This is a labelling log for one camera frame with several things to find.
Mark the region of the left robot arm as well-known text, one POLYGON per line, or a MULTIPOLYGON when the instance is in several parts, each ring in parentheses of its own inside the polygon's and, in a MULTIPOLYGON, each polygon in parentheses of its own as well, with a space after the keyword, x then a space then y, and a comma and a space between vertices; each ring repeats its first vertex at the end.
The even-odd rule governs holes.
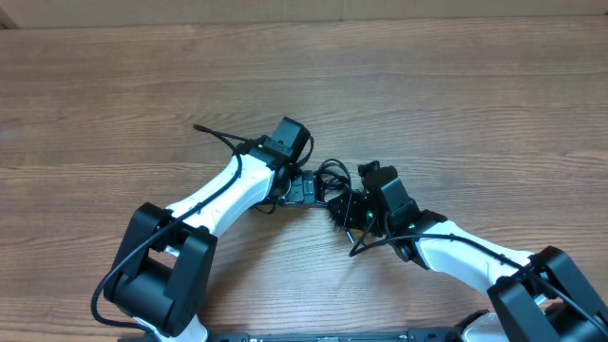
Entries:
POLYGON ((314 139, 302 123, 285 117, 272 135, 256 139, 209 133, 231 149, 228 165, 189 197, 165 208, 147 202, 133 213, 91 298, 98 322, 140 330, 141 341, 206 340, 198 311, 219 237, 250 208, 313 202, 313 186, 301 168, 314 139), (129 321, 102 317, 101 297, 129 321))

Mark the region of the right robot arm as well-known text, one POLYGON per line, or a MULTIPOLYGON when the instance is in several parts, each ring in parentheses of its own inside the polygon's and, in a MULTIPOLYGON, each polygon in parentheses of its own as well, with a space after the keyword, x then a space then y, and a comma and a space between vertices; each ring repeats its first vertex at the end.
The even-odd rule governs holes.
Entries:
POLYGON ((607 306, 573 259, 547 246, 513 250, 476 237, 454 221, 418 207, 392 166, 361 164, 359 190, 349 174, 320 184, 336 197, 327 207, 346 232, 362 235, 355 257, 388 245, 405 262, 452 276, 487 295, 493 309, 471 318, 461 341, 604 341, 607 306))

